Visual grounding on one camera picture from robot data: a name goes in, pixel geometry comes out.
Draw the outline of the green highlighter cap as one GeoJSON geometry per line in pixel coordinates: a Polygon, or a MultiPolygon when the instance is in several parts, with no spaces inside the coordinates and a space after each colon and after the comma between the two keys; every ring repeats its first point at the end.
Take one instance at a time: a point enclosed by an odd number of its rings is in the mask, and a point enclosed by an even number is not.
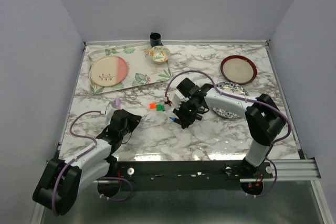
{"type": "Polygon", "coordinates": [[[160,104],[157,104],[157,105],[156,105],[156,110],[157,110],[157,111],[162,111],[162,106],[161,106],[160,104]]]}

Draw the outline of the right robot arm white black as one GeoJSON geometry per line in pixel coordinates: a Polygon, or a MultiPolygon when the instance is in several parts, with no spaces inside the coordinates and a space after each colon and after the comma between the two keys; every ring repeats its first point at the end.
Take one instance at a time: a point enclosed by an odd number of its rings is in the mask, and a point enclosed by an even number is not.
{"type": "Polygon", "coordinates": [[[265,161],[275,138],[284,126],[291,126],[288,118],[278,109],[269,95],[259,97],[242,96],[221,91],[214,84],[204,84],[199,87],[190,79],[185,78],[177,86],[185,101],[174,95],[173,113],[178,118],[178,124],[185,129],[196,120],[202,119],[202,114],[208,109],[222,109],[244,118],[247,121],[252,143],[241,165],[242,173],[249,178],[260,172],[260,165],[265,161]]]}

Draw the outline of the purple capped highlighter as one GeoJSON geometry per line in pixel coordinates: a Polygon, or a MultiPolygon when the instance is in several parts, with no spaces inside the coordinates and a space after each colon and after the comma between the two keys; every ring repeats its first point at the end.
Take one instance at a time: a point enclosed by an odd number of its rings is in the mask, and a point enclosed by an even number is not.
{"type": "Polygon", "coordinates": [[[115,99],[115,106],[116,106],[116,108],[117,108],[118,110],[121,109],[121,101],[120,101],[119,98],[116,98],[116,99],[115,99]]]}

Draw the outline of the blue capped black highlighter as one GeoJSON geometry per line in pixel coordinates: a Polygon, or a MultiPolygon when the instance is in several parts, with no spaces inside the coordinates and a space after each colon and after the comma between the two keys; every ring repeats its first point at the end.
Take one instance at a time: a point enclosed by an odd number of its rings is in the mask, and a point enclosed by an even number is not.
{"type": "Polygon", "coordinates": [[[174,117],[169,117],[174,123],[176,124],[181,124],[181,121],[178,118],[174,118],[174,117]]]}

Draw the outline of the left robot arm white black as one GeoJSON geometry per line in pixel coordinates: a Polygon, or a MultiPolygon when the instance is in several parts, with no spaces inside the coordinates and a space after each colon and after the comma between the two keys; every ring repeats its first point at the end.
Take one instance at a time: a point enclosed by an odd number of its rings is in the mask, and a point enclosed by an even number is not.
{"type": "Polygon", "coordinates": [[[131,134],[142,117],[124,109],[108,112],[109,124],[83,150],[66,159],[52,158],[33,192],[34,202],[49,208],[55,216],[65,215],[77,195],[96,179],[112,179],[117,171],[113,153],[131,134]]]}

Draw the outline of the orange capped black highlighter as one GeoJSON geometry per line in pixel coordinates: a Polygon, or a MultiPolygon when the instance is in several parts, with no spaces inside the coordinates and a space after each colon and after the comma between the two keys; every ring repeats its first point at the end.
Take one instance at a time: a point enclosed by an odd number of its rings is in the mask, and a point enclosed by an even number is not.
{"type": "Polygon", "coordinates": [[[202,120],[202,118],[203,118],[203,116],[201,114],[198,114],[198,113],[195,114],[195,119],[196,120],[200,121],[200,120],[202,120]]]}

